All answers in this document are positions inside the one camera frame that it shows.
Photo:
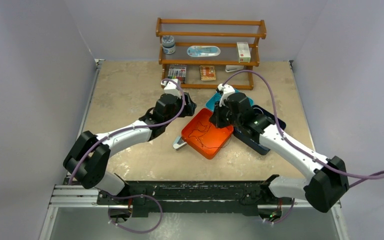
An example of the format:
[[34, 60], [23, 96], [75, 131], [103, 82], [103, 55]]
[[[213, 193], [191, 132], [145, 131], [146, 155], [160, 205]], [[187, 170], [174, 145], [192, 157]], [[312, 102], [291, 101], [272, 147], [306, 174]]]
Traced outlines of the light blue tray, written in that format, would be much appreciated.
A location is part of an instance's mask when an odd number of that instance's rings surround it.
[[[234, 88], [235, 90], [235, 93], [241, 93], [241, 91], [237, 90], [236, 88]], [[209, 109], [210, 111], [214, 112], [214, 109], [215, 109], [215, 104], [216, 102], [220, 101], [221, 99], [221, 94], [216, 92], [205, 104], [205, 107], [207, 109]], [[248, 100], [249, 100], [249, 103], [251, 106], [254, 105], [254, 101], [253, 99], [249, 98], [248, 97]]]

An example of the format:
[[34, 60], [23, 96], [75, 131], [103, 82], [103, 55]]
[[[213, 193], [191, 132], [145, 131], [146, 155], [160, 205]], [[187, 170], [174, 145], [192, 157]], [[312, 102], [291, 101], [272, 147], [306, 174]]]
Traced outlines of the orange tray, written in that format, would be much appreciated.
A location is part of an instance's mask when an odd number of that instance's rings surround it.
[[201, 109], [181, 131], [182, 139], [208, 160], [216, 156], [234, 132], [232, 126], [216, 128], [209, 121], [212, 114], [207, 108]]

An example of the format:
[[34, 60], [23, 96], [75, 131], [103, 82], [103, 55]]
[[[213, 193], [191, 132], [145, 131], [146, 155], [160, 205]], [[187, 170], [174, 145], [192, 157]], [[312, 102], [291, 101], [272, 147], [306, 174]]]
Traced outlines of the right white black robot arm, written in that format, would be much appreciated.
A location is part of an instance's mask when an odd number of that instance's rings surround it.
[[340, 157], [328, 158], [306, 147], [279, 128], [273, 118], [256, 112], [242, 92], [223, 93], [214, 102], [209, 121], [217, 128], [236, 127], [247, 138], [276, 152], [304, 176], [272, 175], [260, 191], [268, 204], [279, 198], [295, 198], [326, 213], [350, 188], [347, 176], [341, 174], [346, 165]]

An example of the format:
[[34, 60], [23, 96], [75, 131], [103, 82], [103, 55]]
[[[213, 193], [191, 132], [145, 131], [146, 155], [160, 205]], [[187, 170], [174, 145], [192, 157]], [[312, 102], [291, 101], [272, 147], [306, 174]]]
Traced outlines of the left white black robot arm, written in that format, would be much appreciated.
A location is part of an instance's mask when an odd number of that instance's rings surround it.
[[174, 119], [192, 117], [196, 107], [188, 92], [180, 97], [164, 93], [154, 107], [128, 126], [100, 134], [82, 132], [62, 165], [85, 189], [105, 191], [122, 205], [128, 201], [129, 191], [121, 177], [107, 171], [109, 159], [136, 144], [154, 140]]

